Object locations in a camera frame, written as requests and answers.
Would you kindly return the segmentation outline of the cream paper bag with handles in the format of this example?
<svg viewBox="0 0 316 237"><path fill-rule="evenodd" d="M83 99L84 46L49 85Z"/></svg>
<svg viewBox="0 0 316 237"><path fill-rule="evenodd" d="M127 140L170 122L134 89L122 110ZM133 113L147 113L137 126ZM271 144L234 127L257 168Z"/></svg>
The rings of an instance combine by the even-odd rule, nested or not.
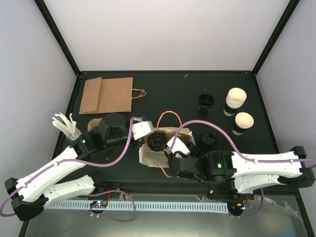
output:
<svg viewBox="0 0 316 237"><path fill-rule="evenodd" d="M167 143L175 135L178 128L176 128L176 127L161 127L159 125L161 119L163 118L163 116L165 114L174 114L177 117L179 124L182 124L182 121L181 121L179 115L174 111L165 111L160 115L160 117L157 121L157 124L155 126L154 133L157 132L157 133L162 133L163 135L165 135L166 136L166 143ZM164 149L166 148L166 143L165 143L162 151L155 152L155 151L152 151L148 147L148 144L147 144L148 137L149 136L147 136L145 138L146 143L139 149L139 162L142 165L145 165L145 166L148 166L151 168L160 168L162 170L162 172L164 173L164 175L167 178L170 178L171 176L169 174L167 174L165 171L165 169L169 167L168 166L168 154L164 151Z"/></svg>

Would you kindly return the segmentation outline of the stack of white paper cups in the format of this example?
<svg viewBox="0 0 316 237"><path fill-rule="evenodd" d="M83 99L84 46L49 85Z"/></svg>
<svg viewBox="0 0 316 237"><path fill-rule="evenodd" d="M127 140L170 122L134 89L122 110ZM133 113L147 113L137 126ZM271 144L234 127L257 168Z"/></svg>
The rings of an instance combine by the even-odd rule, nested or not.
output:
<svg viewBox="0 0 316 237"><path fill-rule="evenodd" d="M231 117L233 116L236 111L244 104L246 101L247 94L241 88L232 88L229 90L226 103L224 105L224 114Z"/></svg>

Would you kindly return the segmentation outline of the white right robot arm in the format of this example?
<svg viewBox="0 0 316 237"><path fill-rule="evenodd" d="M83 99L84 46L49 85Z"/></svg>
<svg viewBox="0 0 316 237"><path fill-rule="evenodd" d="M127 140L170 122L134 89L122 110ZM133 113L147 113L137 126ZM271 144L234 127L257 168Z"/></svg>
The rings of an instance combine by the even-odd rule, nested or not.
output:
<svg viewBox="0 0 316 237"><path fill-rule="evenodd" d="M304 164L303 147L294 147L281 154L238 154L211 151L200 155L191 149L165 149L172 177L194 179L208 184L220 197L235 199L256 189L270 186L307 188L316 177Z"/></svg>

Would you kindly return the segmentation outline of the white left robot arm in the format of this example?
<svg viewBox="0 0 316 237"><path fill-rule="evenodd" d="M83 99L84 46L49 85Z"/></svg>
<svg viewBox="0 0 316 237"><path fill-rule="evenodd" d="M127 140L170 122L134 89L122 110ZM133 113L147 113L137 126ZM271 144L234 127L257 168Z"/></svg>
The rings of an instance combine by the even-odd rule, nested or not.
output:
<svg viewBox="0 0 316 237"><path fill-rule="evenodd" d="M97 171L66 182L62 179L85 166L107 168L116 165L123 159L130 144L141 147L145 138L155 130L152 122L145 118L132 117L125 121L117 113L92 120L86 133L77 129L72 118L62 119L63 122L55 119L53 123L68 136L71 144L30 175L5 181L8 197L1 208L9 201L13 212L2 212L2 217L17 216L20 221L28 221L60 201L80 196L110 195L113 190L107 189L105 180Z"/></svg>

